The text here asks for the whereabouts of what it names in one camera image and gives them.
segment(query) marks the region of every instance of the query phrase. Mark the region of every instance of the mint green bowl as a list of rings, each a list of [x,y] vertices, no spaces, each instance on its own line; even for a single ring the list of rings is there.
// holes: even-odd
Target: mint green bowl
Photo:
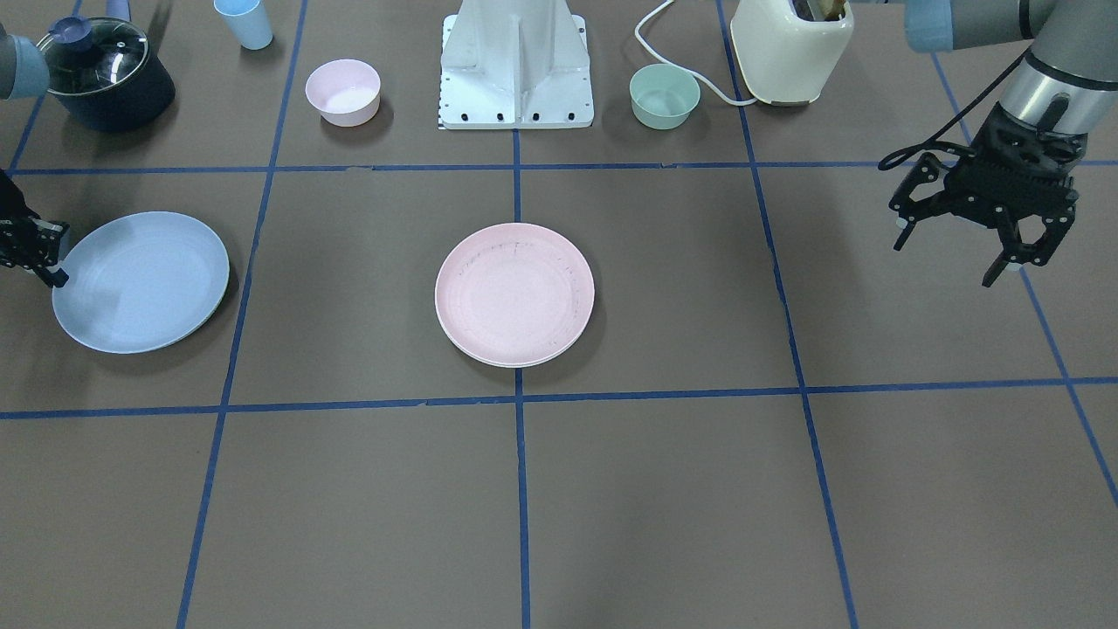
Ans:
[[[675,128],[699,104],[699,82],[684,69],[653,64],[633,75],[629,98],[633,114],[645,126]]]

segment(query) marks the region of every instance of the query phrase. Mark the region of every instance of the white cable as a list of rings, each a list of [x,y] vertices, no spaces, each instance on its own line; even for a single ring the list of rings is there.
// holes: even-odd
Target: white cable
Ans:
[[[666,0],[663,4],[661,4],[661,6],[656,7],[655,9],[653,9],[652,12],[648,13],[647,16],[645,16],[643,20],[636,22],[636,28],[633,29],[633,37],[636,37],[636,40],[639,41],[642,46],[644,46],[644,49],[647,50],[648,54],[652,55],[653,57],[655,57],[660,63],[667,64],[667,65],[673,66],[673,67],[678,67],[678,68],[682,69],[683,72],[689,73],[691,76],[698,78],[699,80],[702,80],[703,83],[707,84],[707,87],[710,87],[716,94],[718,94],[718,96],[720,98],[722,98],[723,101],[726,101],[726,103],[728,105],[735,105],[735,106],[738,106],[738,107],[743,107],[746,105],[751,105],[751,104],[756,103],[757,98],[749,98],[748,101],[735,101],[733,98],[731,98],[731,97],[727,96],[726,94],[723,94],[722,90],[719,89],[718,86],[716,86],[713,83],[711,83],[709,78],[707,78],[705,76],[699,74],[698,72],[695,72],[693,69],[685,68],[685,67],[683,67],[683,66],[681,66],[679,64],[674,64],[674,63],[665,59],[663,56],[660,55],[660,53],[653,50],[652,46],[650,46],[648,42],[644,40],[644,37],[641,36],[641,29],[644,28],[644,25],[646,25],[648,22],[648,20],[651,20],[653,17],[655,17],[656,13],[659,13],[659,12],[663,11],[665,8],[667,8],[667,6],[671,4],[672,2],[675,2],[675,0]]]

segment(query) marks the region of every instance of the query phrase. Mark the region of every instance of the pink plate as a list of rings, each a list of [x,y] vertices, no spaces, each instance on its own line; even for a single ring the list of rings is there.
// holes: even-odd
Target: pink plate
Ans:
[[[443,332],[466,355],[531,368],[574,345],[594,307],[594,276],[559,234],[528,222],[475,231],[446,256],[435,280]]]

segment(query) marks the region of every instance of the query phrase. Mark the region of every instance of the plate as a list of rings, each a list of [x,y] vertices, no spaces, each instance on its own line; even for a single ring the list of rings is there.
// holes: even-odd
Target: plate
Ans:
[[[496,368],[559,356],[586,330],[593,307],[586,258],[567,238],[530,222],[470,235],[435,280],[435,311],[451,343]]]
[[[54,288],[58,324],[110,354],[183,340],[210,318],[229,283],[221,238],[197,218],[145,211],[117,218],[70,249],[69,280]]]

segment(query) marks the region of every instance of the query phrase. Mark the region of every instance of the pink bowl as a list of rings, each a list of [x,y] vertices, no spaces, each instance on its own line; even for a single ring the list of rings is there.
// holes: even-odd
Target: pink bowl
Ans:
[[[380,75],[357,59],[335,59],[319,66],[306,79],[306,99],[326,122],[357,126],[380,108]]]
[[[505,222],[454,247],[435,280],[435,311],[451,342],[498,368],[531,368],[575,344],[594,307],[594,275],[567,238]]]

